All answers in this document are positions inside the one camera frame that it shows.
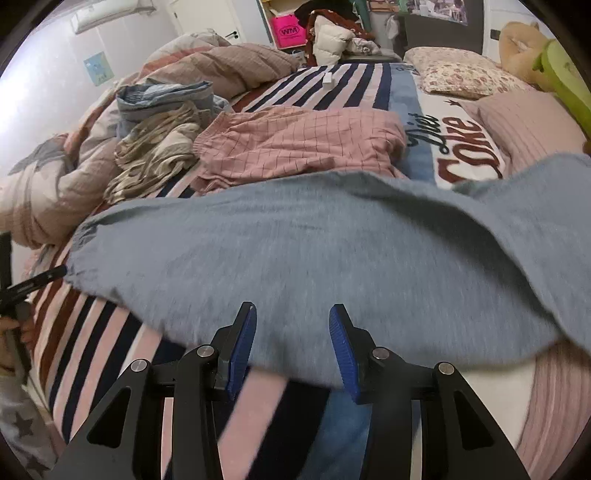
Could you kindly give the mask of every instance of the tan plush toy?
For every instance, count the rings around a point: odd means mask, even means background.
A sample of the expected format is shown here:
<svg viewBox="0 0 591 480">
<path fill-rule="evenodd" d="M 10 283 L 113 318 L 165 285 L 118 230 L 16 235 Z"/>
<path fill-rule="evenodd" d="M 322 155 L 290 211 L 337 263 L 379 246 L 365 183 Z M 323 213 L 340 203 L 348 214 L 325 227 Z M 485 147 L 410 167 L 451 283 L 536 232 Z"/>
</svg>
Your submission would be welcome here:
<svg viewBox="0 0 591 480">
<path fill-rule="evenodd" d="M 533 69 L 535 60 L 550 40 L 540 32 L 535 22 L 526 25 L 509 22 L 501 30 L 499 54 L 503 70 L 532 85 L 538 85 L 545 92 L 554 88 L 542 72 Z"/>
</svg>

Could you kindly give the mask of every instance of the blue gripper pad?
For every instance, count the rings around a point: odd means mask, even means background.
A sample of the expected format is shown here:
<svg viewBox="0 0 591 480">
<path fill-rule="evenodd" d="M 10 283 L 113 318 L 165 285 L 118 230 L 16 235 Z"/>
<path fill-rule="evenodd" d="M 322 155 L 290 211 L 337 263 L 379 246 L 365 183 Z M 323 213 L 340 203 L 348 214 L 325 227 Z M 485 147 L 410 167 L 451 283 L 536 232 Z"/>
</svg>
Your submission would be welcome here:
<svg viewBox="0 0 591 480">
<path fill-rule="evenodd" d="M 359 368 L 336 305 L 330 309 L 329 330 L 333 348 L 335 349 L 336 361 L 339 364 L 340 376 L 343 379 L 343 385 L 345 386 L 345 390 L 353 398 L 353 401 L 357 402 L 361 395 Z"/>
<path fill-rule="evenodd" d="M 248 359 L 251 356 L 252 343 L 255 339 L 256 332 L 256 307 L 251 306 L 246 320 L 236 340 L 236 346 L 230 357 L 230 369 L 228 385 L 226 392 L 231 400 L 234 400 L 236 394 L 242 388 L 244 376 L 246 375 L 246 367 L 248 366 Z"/>
</svg>

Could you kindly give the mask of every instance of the star pattern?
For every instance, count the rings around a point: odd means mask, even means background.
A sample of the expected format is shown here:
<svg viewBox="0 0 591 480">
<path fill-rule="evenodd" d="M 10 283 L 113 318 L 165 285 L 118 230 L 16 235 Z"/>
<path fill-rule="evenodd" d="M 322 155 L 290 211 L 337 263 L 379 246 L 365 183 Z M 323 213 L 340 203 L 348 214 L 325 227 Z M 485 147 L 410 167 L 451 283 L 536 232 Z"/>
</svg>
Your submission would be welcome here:
<svg viewBox="0 0 591 480">
<path fill-rule="evenodd" d="M 33 436 L 33 419 L 25 420 L 24 418 L 21 417 L 19 412 L 16 412 L 14 415 L 16 417 L 16 420 L 14 422 L 14 426 L 16 428 L 18 428 L 18 437 L 20 439 L 22 439 L 23 437 L 26 437 L 27 435 L 30 435 L 32 437 Z"/>
<path fill-rule="evenodd" d="M 45 472 L 47 472 L 49 470 L 48 467 L 43 465 L 35 457 L 29 458 L 27 464 L 25 465 L 25 468 L 27 470 L 30 470 L 31 472 L 36 472 L 41 478 L 43 478 L 45 476 Z"/>
</svg>

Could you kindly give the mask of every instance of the metal screw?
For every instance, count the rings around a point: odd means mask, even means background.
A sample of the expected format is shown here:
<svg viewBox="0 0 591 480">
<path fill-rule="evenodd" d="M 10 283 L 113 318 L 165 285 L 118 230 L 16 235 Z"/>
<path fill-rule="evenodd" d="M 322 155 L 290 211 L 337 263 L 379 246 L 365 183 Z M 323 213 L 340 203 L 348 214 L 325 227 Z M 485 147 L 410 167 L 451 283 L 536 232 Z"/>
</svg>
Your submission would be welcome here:
<svg viewBox="0 0 591 480">
<path fill-rule="evenodd" d="M 456 369 L 453 368 L 452 364 L 448 364 L 447 362 L 443 362 L 443 363 L 439 364 L 439 371 L 443 375 L 451 375 L 452 373 L 454 373 L 456 371 Z"/>
<path fill-rule="evenodd" d="M 371 354 L 378 360 L 386 360 L 390 356 L 390 352 L 383 347 L 374 348 L 374 351 L 371 352 Z"/>
<path fill-rule="evenodd" d="M 141 372 L 141 371 L 145 370 L 147 366 L 148 366 L 148 362 L 146 360 L 143 360 L 140 358 L 139 360 L 135 360 L 131 364 L 131 369 L 134 372 Z"/>
<path fill-rule="evenodd" d="M 211 345 L 202 345 L 197 349 L 197 354 L 198 356 L 206 357 L 212 356 L 215 351 L 216 349 Z"/>
</svg>

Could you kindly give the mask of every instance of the floral pillow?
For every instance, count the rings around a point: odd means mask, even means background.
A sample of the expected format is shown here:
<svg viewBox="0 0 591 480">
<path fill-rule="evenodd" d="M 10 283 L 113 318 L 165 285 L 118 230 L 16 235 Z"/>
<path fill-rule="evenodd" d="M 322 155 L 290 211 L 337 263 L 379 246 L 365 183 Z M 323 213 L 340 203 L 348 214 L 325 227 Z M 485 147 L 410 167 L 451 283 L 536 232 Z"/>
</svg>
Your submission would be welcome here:
<svg viewBox="0 0 591 480">
<path fill-rule="evenodd" d="M 438 61 L 421 74 L 427 93 L 444 93 L 470 100 L 513 90 L 535 90 L 510 73 L 497 68 Z"/>
<path fill-rule="evenodd" d="M 411 48 L 404 56 L 404 61 L 412 63 L 422 75 L 425 70 L 432 67 L 439 61 L 452 63 L 467 63 L 469 65 L 483 67 L 486 69 L 496 68 L 492 60 L 478 55 L 473 51 L 460 50 L 459 48 L 447 47 L 415 47 Z"/>
</svg>

